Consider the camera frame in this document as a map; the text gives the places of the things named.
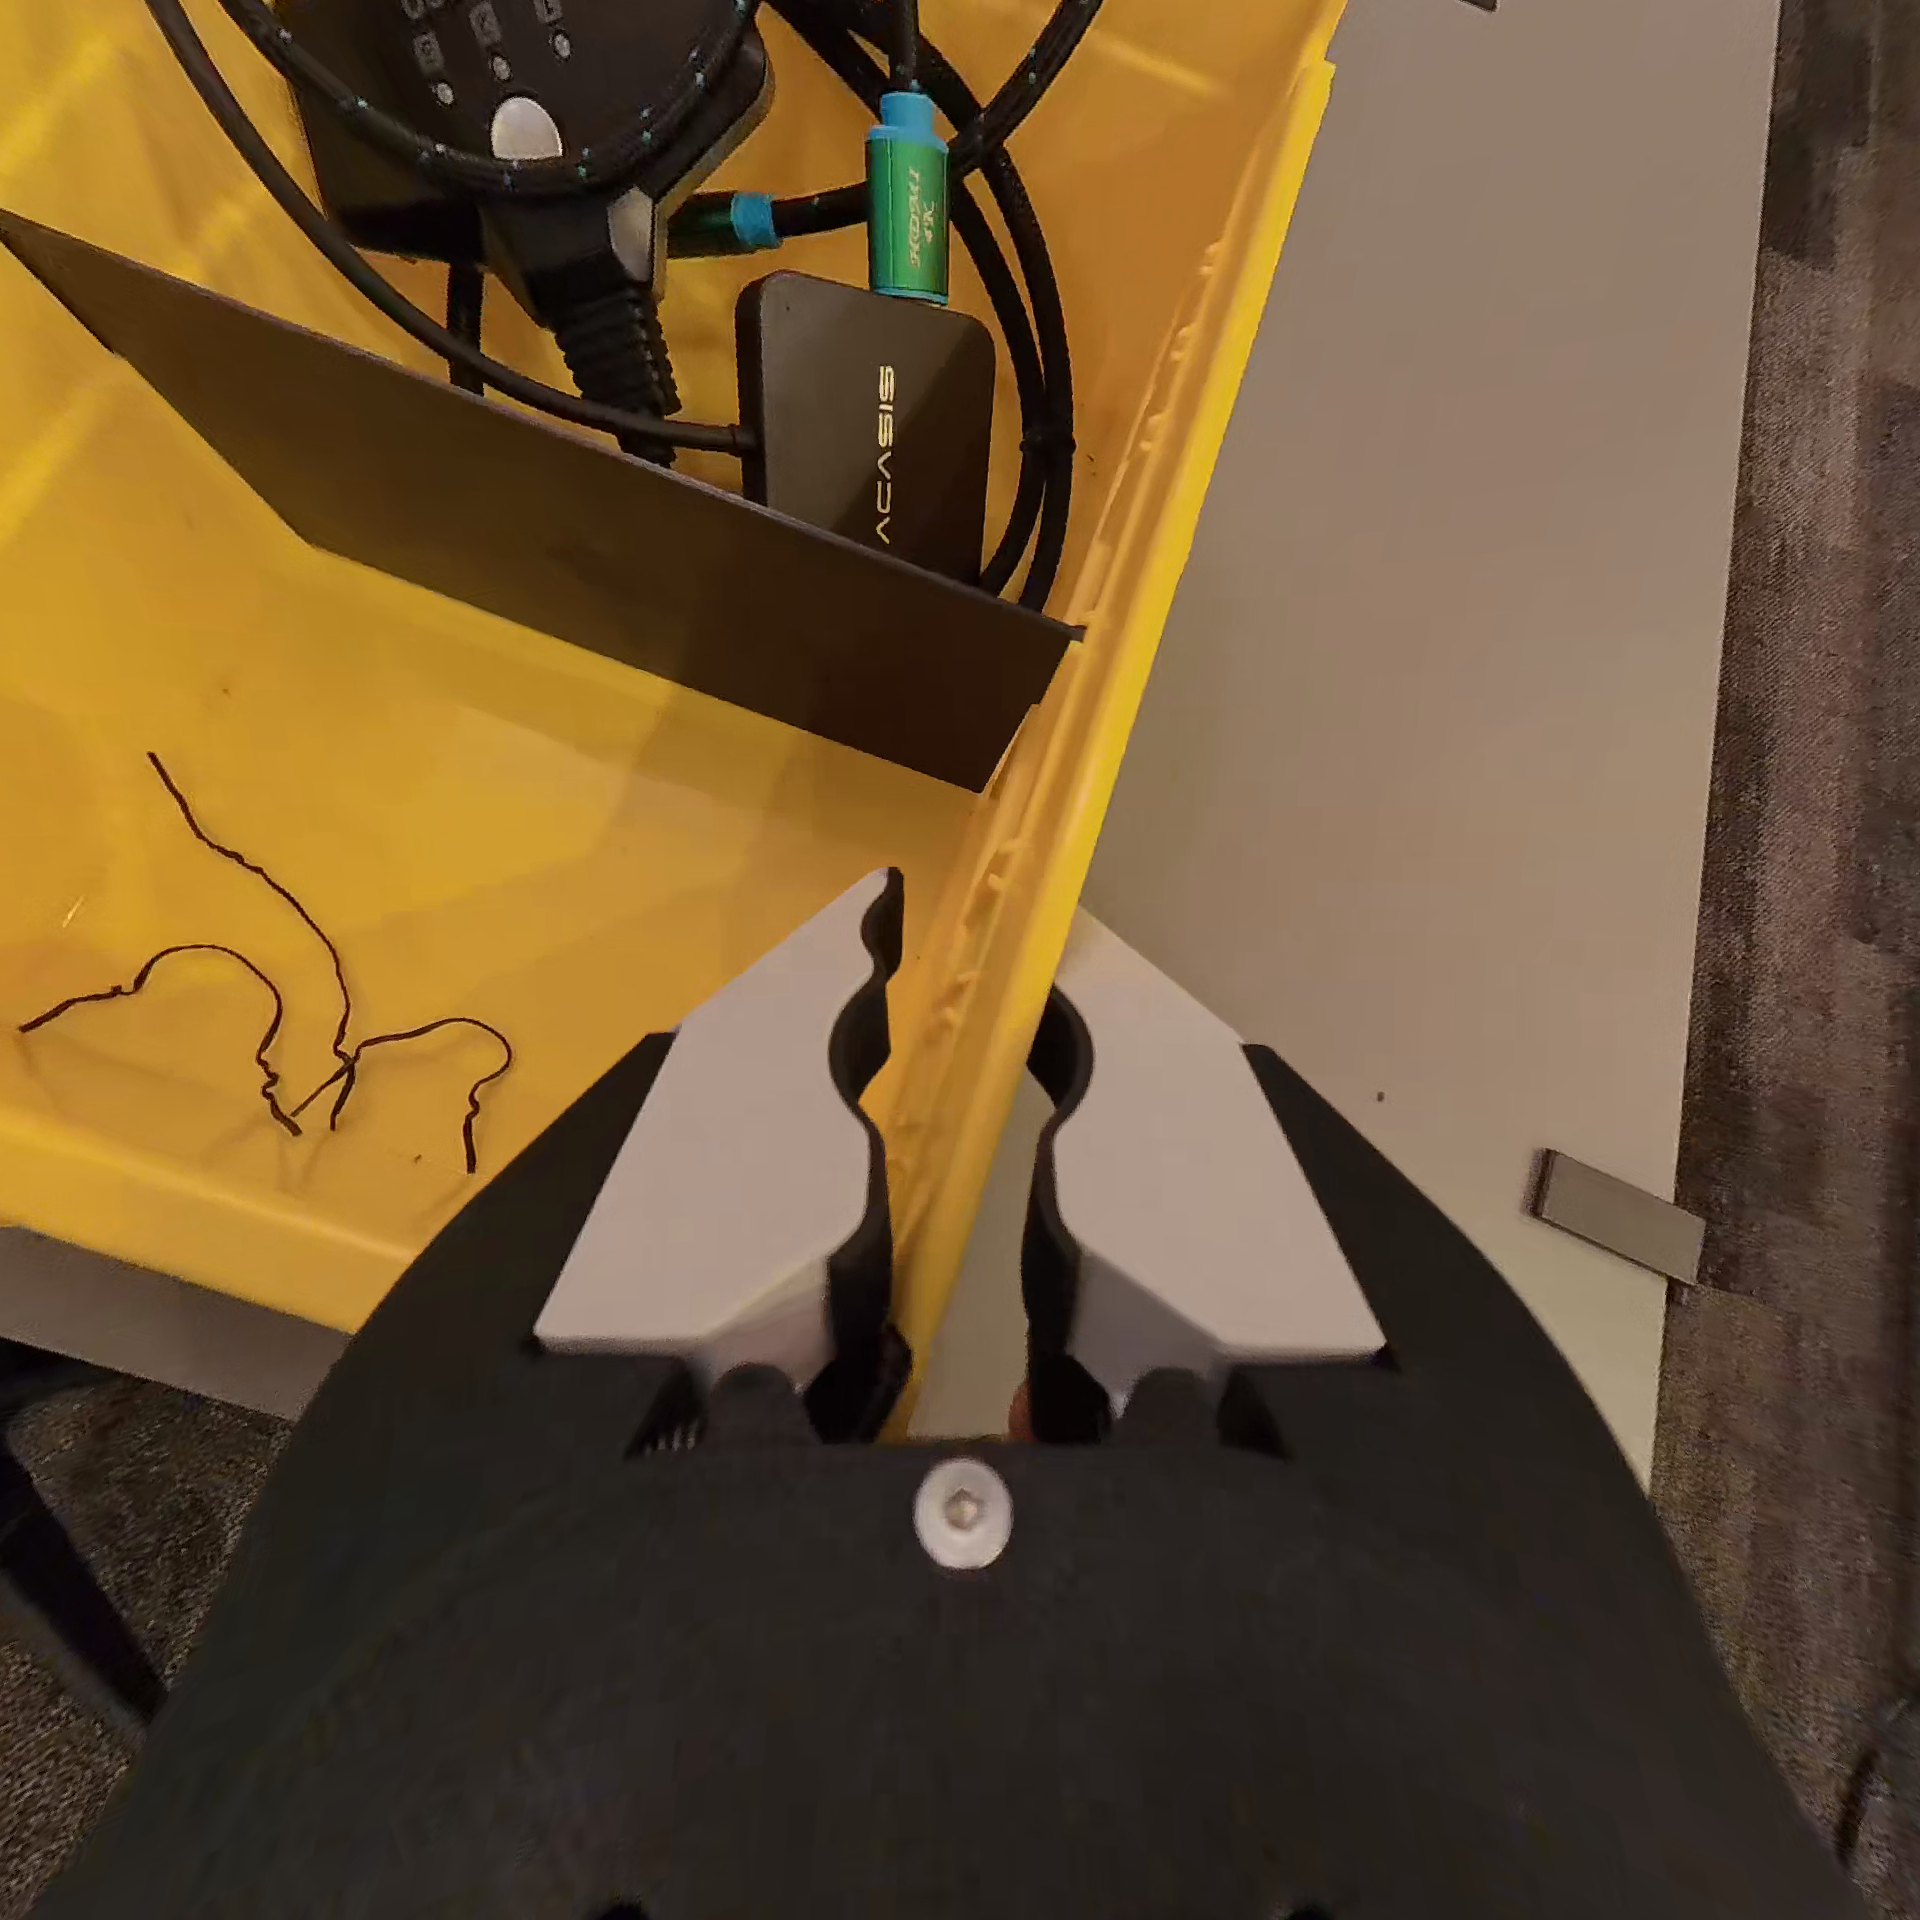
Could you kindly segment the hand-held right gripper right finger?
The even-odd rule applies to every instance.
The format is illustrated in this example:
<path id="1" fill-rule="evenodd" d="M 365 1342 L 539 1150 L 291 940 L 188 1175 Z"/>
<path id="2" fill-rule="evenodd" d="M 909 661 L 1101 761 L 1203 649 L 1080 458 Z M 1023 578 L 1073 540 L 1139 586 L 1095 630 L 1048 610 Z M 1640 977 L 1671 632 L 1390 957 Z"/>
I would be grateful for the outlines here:
<path id="1" fill-rule="evenodd" d="M 1374 1360 L 1385 1333 L 1238 1031 L 1079 910 L 1025 1066 L 1025 1417 L 1107 1434 L 1145 1377 Z"/>

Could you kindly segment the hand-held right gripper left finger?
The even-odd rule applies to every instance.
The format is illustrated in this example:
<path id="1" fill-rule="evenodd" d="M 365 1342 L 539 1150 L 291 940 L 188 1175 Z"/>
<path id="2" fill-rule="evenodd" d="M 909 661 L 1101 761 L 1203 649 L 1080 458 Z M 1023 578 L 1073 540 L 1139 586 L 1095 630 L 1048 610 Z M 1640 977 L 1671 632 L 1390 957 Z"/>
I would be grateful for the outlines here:
<path id="1" fill-rule="evenodd" d="M 645 1354 L 713 1388 L 772 1369 L 827 1442 L 905 1388 L 889 1168 L 864 1094 L 892 1058 L 905 878 L 877 868 L 670 1033 L 534 1320 L 551 1352 Z"/>

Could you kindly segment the yellow plastic bin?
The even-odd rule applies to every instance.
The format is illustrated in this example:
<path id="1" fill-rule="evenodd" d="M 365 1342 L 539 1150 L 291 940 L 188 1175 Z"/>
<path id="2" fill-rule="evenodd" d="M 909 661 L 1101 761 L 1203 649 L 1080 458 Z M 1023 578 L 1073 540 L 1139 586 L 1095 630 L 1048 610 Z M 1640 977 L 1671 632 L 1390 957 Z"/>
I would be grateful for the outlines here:
<path id="1" fill-rule="evenodd" d="M 899 865 L 896 1054 L 871 1094 L 905 1329 L 935 1329 L 1193 545 L 1315 134 L 1342 5 L 1107 5 L 1014 137 L 1061 273 L 1073 484 L 1047 607 L 1079 629 L 982 796 L 324 552 L 4 256 L 4 1333 L 157 1358 L 131 1271 L 353 1329 L 452 1212 L 643 1036 Z M 4 5 L 4 209 L 425 373 L 225 146 L 141 5 Z M 157 949 L 286 990 L 287 1096 L 374 1048 L 337 1130 L 256 1093 L 270 1012 L 225 967 L 20 1040 Z"/>

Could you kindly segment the black adapter box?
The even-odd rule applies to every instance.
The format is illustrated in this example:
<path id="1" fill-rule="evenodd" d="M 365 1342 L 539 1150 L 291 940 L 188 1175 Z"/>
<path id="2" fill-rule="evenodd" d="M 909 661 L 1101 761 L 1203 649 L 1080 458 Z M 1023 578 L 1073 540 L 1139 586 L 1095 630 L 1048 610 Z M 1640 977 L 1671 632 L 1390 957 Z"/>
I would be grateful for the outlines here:
<path id="1" fill-rule="evenodd" d="M 979 583 L 997 388 L 979 320 L 769 272 L 736 300 L 736 388 L 755 503 Z"/>

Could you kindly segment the thin black twist tie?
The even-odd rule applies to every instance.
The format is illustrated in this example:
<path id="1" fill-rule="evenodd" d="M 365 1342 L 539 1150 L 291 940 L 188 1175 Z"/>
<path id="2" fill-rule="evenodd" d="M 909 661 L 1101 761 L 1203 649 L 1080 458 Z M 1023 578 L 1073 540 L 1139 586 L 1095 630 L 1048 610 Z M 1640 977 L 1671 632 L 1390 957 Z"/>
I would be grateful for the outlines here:
<path id="1" fill-rule="evenodd" d="M 327 1079 L 323 1079 L 310 1093 L 305 1093 L 299 1101 L 295 1101 L 291 1108 L 279 1110 L 279 1120 L 284 1120 L 296 1136 L 302 1116 L 310 1106 L 315 1106 L 317 1101 L 327 1098 L 327 1129 L 333 1130 L 337 1126 L 340 1118 L 344 1116 L 344 1108 L 348 1108 L 348 1101 L 350 1101 L 350 1096 L 357 1088 L 357 1079 L 360 1073 L 360 1066 L 374 1048 L 412 1046 L 412 1044 L 436 1040 L 436 1037 L 452 1036 L 452 1033 L 480 1036 L 480 1037 L 488 1040 L 499 1052 L 496 1064 L 488 1066 L 486 1072 L 480 1072 L 478 1076 L 472 1076 L 472 1081 L 469 1084 L 469 1090 L 464 1094 L 464 1116 L 461 1116 L 464 1175 L 472 1180 L 478 1175 L 478 1137 L 476 1137 L 476 1133 L 478 1133 L 478 1122 L 483 1118 L 486 1093 L 511 1072 L 511 1066 L 517 1064 L 517 1054 L 515 1054 L 515 1046 L 511 1046 L 509 1037 L 500 1029 L 496 1029 L 493 1024 L 488 1024 L 484 1020 L 470 1017 L 470 1014 L 443 1014 L 443 1017 L 436 1017 L 436 1020 L 428 1020 L 422 1024 L 393 1029 L 393 1031 L 381 1031 L 381 1033 L 374 1033 L 374 1036 L 365 1036 L 358 1042 L 351 1042 L 348 1046 L 343 1061 L 336 1064 L 336 1070 Z"/>
<path id="2" fill-rule="evenodd" d="M 225 967 L 252 980 L 254 988 L 267 999 L 270 1012 L 254 1044 L 252 1063 L 256 1070 L 256 1093 L 262 1106 L 267 1108 L 272 1122 L 291 1137 L 302 1137 L 304 1118 L 309 1118 L 310 1108 L 315 1108 L 319 1098 L 328 1094 L 332 1104 L 327 1106 L 324 1124 L 332 1133 L 337 1130 L 350 1096 L 351 1093 L 357 1093 L 358 1081 L 357 1054 L 351 1048 L 353 1000 L 343 949 L 332 940 L 332 934 L 319 922 L 317 914 L 310 906 L 305 906 L 305 903 L 295 894 L 291 884 L 279 879 L 270 868 L 264 868 L 245 849 L 216 838 L 201 822 L 193 802 L 185 796 L 185 788 L 180 786 L 177 777 L 156 749 L 145 749 L 145 762 L 150 766 L 150 773 L 160 782 L 161 793 L 174 804 L 182 828 L 193 838 L 193 842 L 212 857 L 216 857 L 220 862 L 238 868 L 243 876 L 256 879 L 273 901 L 279 901 L 287 912 L 292 912 L 302 929 L 319 946 L 337 1000 L 336 1024 L 327 1044 L 332 1058 L 332 1073 L 315 1084 L 305 1094 L 286 1094 L 284 1073 L 276 1066 L 273 1048 L 280 1037 L 280 1029 L 287 1022 L 287 993 L 279 984 L 279 980 L 249 952 L 215 942 L 166 944 L 145 954 L 131 976 L 115 980 L 101 990 L 65 993 L 55 1002 L 46 1006 L 43 1010 L 15 1022 L 13 1033 L 20 1040 L 28 1040 L 76 1012 L 101 1006 L 115 1006 L 120 1000 L 135 1000 L 153 984 L 156 976 L 161 969 L 182 965 Z"/>

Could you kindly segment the black bin divider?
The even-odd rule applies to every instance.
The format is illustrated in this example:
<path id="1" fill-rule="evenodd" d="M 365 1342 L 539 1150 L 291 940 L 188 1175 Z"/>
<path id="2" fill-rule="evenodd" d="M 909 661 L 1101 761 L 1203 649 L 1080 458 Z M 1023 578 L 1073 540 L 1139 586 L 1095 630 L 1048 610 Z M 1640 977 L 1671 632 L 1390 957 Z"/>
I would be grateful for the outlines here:
<path id="1" fill-rule="evenodd" d="M 4 213 L 4 249 L 302 540 L 981 791 L 1073 630 Z"/>

